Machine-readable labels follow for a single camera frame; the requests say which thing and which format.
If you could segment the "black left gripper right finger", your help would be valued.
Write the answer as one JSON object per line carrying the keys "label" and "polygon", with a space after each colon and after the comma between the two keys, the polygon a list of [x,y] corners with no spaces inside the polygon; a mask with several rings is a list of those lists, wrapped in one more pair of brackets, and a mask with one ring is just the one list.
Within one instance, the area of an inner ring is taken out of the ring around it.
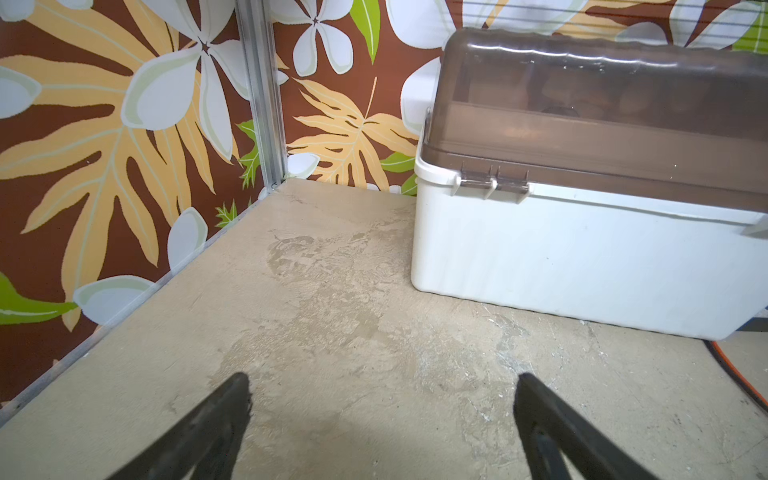
{"label": "black left gripper right finger", "polygon": [[569,460],[585,479],[653,479],[532,373],[518,376],[514,420],[533,479],[569,479]]}

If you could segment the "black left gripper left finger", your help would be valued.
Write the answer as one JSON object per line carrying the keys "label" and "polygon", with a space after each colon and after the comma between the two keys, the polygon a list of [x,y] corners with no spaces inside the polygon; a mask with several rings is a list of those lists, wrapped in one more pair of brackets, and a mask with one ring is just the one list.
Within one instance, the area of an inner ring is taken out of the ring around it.
{"label": "black left gripper left finger", "polygon": [[112,479],[230,479],[250,421],[248,376],[237,372]]}

